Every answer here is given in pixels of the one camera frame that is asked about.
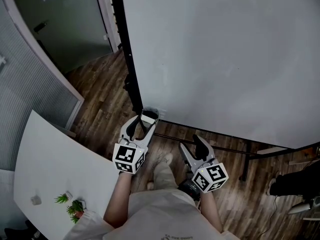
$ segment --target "human arm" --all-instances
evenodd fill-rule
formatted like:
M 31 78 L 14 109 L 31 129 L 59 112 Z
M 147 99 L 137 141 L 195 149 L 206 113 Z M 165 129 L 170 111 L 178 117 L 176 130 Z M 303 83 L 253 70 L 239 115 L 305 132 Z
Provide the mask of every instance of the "human arm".
M 209 223 L 215 227 L 220 233 L 223 232 L 223 226 L 220 220 L 217 204 L 212 192 L 200 194 L 202 215 L 209 221 Z
M 115 229 L 121 227 L 128 219 L 132 176 L 131 173 L 120 173 L 103 216 L 104 221 Z

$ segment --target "door frame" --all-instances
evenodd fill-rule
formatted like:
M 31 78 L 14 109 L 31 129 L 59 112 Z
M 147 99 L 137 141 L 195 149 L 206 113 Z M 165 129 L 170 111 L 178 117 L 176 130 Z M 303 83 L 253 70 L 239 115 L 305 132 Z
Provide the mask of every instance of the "door frame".
M 27 24 L 23 20 L 18 7 L 15 3 L 15 0 L 3 0 L 6 10 L 8 11 L 13 23 L 15 24 L 17 30 L 29 45 L 31 50 L 35 53 L 35 55 L 42 61 L 42 63 L 51 71 L 51 73 L 78 99 L 78 102 L 73 108 L 73 111 L 65 125 L 65 128 L 69 130 L 76 118 L 76 115 L 79 112 L 80 107 L 84 103 L 84 98 L 80 95 L 80 93 L 68 82 L 68 80 L 64 77 L 64 75 L 57 69 L 57 67 L 53 64 L 53 62 L 46 55 L 44 50 L 38 44 L 32 33 L 30 32 Z
M 104 27 L 109 38 L 112 51 L 115 53 L 121 43 L 114 17 L 114 10 L 111 0 L 98 0 Z

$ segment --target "beige pants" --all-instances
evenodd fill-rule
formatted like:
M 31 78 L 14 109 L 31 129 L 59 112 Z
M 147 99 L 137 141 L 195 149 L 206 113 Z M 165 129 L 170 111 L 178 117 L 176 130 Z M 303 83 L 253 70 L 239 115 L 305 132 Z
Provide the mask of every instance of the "beige pants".
M 177 189 L 176 180 L 169 165 L 162 161 L 154 168 L 153 172 L 154 190 Z

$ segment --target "white table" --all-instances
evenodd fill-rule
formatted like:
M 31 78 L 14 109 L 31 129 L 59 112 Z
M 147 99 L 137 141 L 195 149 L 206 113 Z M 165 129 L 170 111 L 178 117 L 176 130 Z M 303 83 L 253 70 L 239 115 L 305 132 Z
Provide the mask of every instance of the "white table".
M 32 111 L 20 143 L 14 175 L 14 201 L 49 240 L 61 240 L 73 227 L 55 197 L 68 191 L 103 217 L 118 171 L 113 163 L 64 135 Z M 42 204 L 33 205 L 38 195 Z

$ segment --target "shoe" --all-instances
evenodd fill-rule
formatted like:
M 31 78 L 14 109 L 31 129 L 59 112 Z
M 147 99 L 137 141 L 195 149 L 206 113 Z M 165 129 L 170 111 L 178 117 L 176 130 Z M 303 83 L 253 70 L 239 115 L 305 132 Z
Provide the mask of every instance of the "shoe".
M 154 190 L 155 189 L 155 184 L 153 181 L 149 181 L 147 184 L 146 184 L 146 190 Z
M 167 165 L 170 165 L 173 159 L 174 159 L 174 155 L 171 153 L 168 153 L 162 158 L 161 162 L 165 162 Z
M 272 184 L 276 183 L 277 177 L 278 177 L 279 175 L 281 175 L 281 172 L 280 172 L 280 171 L 277 171 L 277 172 L 275 173 L 275 177 L 270 180 L 269 185 L 268 185 L 268 189 L 267 189 L 266 192 L 265 192 L 265 194 L 266 194 L 267 196 L 271 196 L 271 195 L 270 195 L 271 186 L 272 186 Z

